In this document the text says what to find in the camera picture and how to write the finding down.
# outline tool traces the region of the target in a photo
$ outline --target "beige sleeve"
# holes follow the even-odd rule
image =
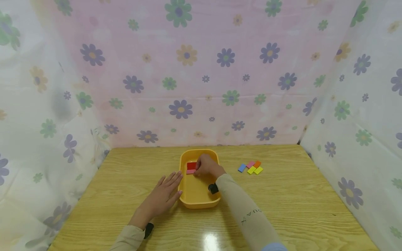
[[[109,251],[136,251],[144,236],[145,231],[135,226],[125,226]]]
[[[218,177],[216,185],[252,251],[261,251],[270,243],[281,243],[264,213],[229,174]]]

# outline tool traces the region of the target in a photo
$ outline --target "pink block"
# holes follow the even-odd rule
[[[246,166],[248,169],[250,169],[250,167],[252,167],[255,164],[254,161],[250,161]]]
[[[193,174],[195,172],[195,169],[187,170],[186,174]]]

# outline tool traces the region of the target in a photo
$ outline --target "plastic tray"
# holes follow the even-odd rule
[[[219,164],[218,155],[210,149],[195,149],[185,151],[180,157],[179,169],[183,173],[183,179],[178,186],[183,193],[180,196],[184,206],[191,209],[211,208],[218,204],[221,194],[211,194],[208,190],[210,184],[215,183],[212,176],[195,177],[193,174],[186,174],[187,162],[197,162],[201,154],[208,154]]]

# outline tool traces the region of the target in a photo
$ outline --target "red block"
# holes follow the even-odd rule
[[[197,162],[187,162],[187,170],[195,170]]]

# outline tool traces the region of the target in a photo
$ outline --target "hand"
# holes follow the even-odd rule
[[[151,219],[169,210],[183,193],[178,191],[170,198],[170,194],[177,190],[182,178],[181,171],[172,172],[166,179],[162,176],[152,192],[137,208],[128,225],[143,230]]]
[[[225,169],[218,165],[208,154],[201,154],[195,165],[194,176],[211,174],[215,179],[225,174]]]

